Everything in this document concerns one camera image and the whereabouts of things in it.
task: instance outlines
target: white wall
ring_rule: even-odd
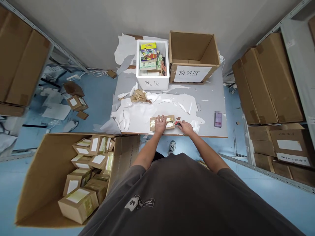
[[[214,33],[224,72],[300,0],[9,0],[88,67],[115,69],[121,33]]]

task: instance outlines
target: gray table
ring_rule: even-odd
[[[115,97],[121,93],[130,92],[135,85],[137,78],[133,73],[121,73],[118,77]],[[188,94],[196,99],[196,103],[200,104],[201,111],[197,112],[197,116],[205,120],[206,124],[200,125],[198,135],[202,137],[227,138],[227,122],[225,111],[225,99],[223,91],[222,69],[218,68],[204,85],[180,84],[187,88],[173,89],[169,94]],[[220,111],[223,113],[222,128],[214,127],[214,113]],[[123,134],[148,134],[148,133],[128,133]]]

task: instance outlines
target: shoe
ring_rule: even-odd
[[[167,155],[169,156],[171,153],[174,153],[175,148],[176,148],[176,143],[175,143],[175,141],[171,141],[170,149],[169,149]]]

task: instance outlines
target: white foam box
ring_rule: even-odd
[[[140,51],[141,44],[146,43],[157,43],[157,50],[160,51],[162,56],[165,58],[166,76],[148,76],[141,75],[140,70]],[[140,87],[145,91],[165,91],[168,89],[170,81],[170,64],[168,56],[168,43],[166,41],[154,41],[154,40],[137,40],[137,66],[136,66],[136,77]]]

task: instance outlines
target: gray t-shirt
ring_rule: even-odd
[[[304,235],[232,170],[184,153],[132,166],[79,235]]]

